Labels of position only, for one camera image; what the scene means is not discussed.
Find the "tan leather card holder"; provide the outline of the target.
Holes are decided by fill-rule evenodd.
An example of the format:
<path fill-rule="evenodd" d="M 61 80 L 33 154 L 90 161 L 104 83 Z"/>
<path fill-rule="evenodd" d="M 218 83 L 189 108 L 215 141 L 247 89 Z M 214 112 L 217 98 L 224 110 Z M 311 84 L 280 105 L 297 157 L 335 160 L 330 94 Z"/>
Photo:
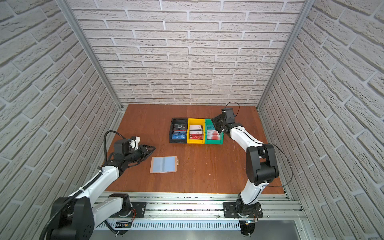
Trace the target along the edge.
<path fill-rule="evenodd" d="M 177 156 L 172 157 L 152 157 L 151 174 L 175 173 L 179 165 Z"/>

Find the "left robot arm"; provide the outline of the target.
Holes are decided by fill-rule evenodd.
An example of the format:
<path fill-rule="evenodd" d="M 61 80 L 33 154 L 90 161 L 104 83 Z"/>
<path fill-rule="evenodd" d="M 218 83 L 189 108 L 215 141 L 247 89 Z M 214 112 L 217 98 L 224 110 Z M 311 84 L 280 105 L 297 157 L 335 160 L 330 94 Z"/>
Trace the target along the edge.
<path fill-rule="evenodd" d="M 41 240 L 88 240 L 96 227 L 112 215 L 136 216 L 128 194 L 112 194 L 101 204 L 96 200 L 125 170 L 139 165 L 156 150 L 141 145 L 138 137 L 114 143 L 114 152 L 105 155 L 98 173 L 68 197 L 54 201 L 51 216 L 44 226 Z"/>

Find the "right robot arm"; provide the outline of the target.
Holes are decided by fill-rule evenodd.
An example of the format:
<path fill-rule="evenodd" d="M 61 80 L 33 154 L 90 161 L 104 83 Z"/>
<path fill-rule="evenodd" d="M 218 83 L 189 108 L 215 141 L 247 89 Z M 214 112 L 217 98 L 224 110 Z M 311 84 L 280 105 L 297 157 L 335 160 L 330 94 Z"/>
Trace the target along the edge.
<path fill-rule="evenodd" d="M 215 130 L 227 134 L 246 152 L 248 181 L 236 201 L 237 214 L 248 217 L 257 213 L 256 217 L 258 217 L 259 196 L 279 176 L 275 147 L 254 138 L 243 125 L 236 123 L 235 117 L 233 108 L 224 108 L 220 115 L 212 119 L 212 122 Z"/>

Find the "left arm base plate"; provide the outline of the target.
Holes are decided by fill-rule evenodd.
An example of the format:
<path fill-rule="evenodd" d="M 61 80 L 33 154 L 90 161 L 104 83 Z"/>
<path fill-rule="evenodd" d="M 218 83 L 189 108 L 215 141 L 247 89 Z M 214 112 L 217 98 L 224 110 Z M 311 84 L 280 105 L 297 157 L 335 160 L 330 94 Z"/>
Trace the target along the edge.
<path fill-rule="evenodd" d="M 146 212 L 146 202 L 131 202 L 128 209 L 122 209 L 119 212 L 110 216 L 110 218 L 144 218 Z"/>

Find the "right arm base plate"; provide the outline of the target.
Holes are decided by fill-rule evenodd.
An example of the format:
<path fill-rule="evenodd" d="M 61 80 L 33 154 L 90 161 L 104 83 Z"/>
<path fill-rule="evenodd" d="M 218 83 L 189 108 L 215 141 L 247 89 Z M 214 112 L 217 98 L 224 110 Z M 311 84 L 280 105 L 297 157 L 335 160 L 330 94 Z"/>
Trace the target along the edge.
<path fill-rule="evenodd" d="M 260 203 L 243 205 L 240 202 L 224 202 L 223 210 L 225 218 L 263 218 L 263 210 Z"/>

